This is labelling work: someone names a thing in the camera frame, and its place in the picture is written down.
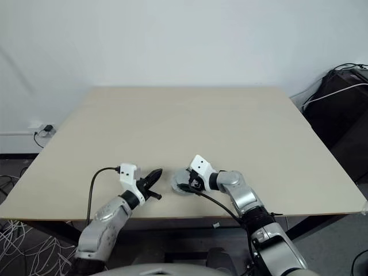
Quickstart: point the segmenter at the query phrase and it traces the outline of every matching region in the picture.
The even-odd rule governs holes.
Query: beige tabletop
[[[90,181],[128,162],[164,173],[133,216],[226,216],[204,198],[172,192],[170,179],[202,155],[216,170],[237,170],[269,212],[360,212],[365,198],[290,99],[262,88],[97,88],[88,94],[0,206],[0,217],[85,219]],[[123,192],[118,174],[95,182],[91,216]],[[227,195],[211,193],[231,206]]]

